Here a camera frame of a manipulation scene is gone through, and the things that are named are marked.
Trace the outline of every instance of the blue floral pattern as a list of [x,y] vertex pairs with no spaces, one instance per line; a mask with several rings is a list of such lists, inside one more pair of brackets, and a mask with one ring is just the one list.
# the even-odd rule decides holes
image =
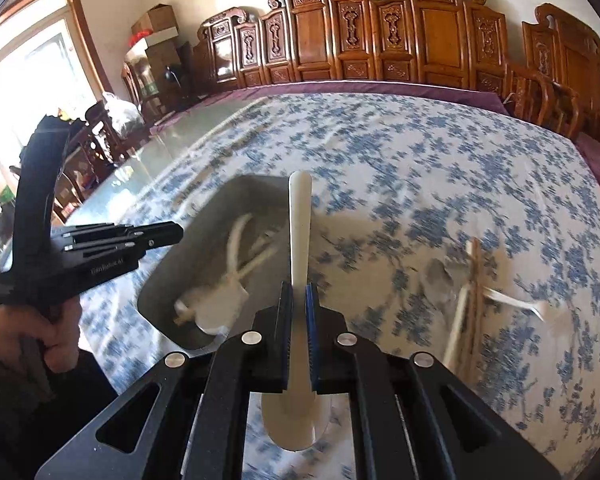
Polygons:
[[[573,145],[513,118],[422,98],[267,97],[193,145],[123,221],[186,225],[232,177],[295,170],[314,178],[310,278],[322,304],[383,351],[442,355],[443,314],[421,294],[417,272],[473,236],[486,251],[488,286],[565,314],[548,326],[488,304],[470,386],[566,478],[576,476],[600,446],[600,188]],[[165,251],[83,297],[83,330],[118,390],[174,349],[134,307]],[[259,398],[244,478],[355,476],[346,399],[334,400],[315,446],[291,453],[268,439]]]

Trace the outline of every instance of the floral tablecloth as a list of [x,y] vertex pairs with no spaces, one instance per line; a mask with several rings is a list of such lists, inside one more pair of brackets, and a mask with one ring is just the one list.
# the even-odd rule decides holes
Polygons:
[[[470,386],[567,478],[600,446],[600,188],[571,143],[464,105],[380,94],[257,100],[200,139],[123,221],[187,224],[237,174],[310,171],[310,278],[321,303],[383,351],[442,357],[443,314],[417,272],[469,237],[487,253],[488,286],[549,299],[568,322],[546,326],[487,306],[479,380]],[[82,328],[122,391],[174,349],[135,310],[138,271],[82,298]],[[252,395],[244,478],[353,478],[345,397],[310,449],[277,448]]]

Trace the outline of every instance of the white plastic bag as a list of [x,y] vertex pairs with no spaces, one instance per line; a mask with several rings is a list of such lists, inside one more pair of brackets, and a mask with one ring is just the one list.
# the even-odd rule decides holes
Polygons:
[[121,139],[126,139],[133,130],[144,126],[142,116],[133,103],[123,101],[110,92],[103,92],[102,97],[113,129]]

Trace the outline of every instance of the gray tray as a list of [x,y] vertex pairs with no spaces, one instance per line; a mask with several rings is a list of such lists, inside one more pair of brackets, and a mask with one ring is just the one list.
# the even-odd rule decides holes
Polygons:
[[174,303],[193,286],[213,285],[226,272],[226,242],[234,221],[252,213],[240,243],[240,258],[264,230],[280,229],[274,242],[281,247],[261,267],[242,280],[249,293],[230,335],[251,327],[256,311],[278,304],[280,284],[290,280],[288,178],[241,175],[220,187],[155,267],[138,295],[138,312],[181,348],[194,351],[216,338],[194,322],[177,326]]

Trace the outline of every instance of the black device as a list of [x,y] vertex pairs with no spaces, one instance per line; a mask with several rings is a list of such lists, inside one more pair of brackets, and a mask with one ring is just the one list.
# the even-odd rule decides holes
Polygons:
[[11,257],[0,264],[0,304],[51,307],[138,268],[148,249],[182,239],[174,222],[92,224],[51,229],[54,189],[66,156],[70,124],[46,116],[22,156]]
[[[560,478],[429,353],[384,354],[320,306],[315,286],[306,297],[312,385],[318,394],[349,394],[358,480]],[[278,306],[256,313],[251,331],[212,354],[168,354],[36,479],[239,479],[250,392],[286,387],[292,311],[283,283]]]

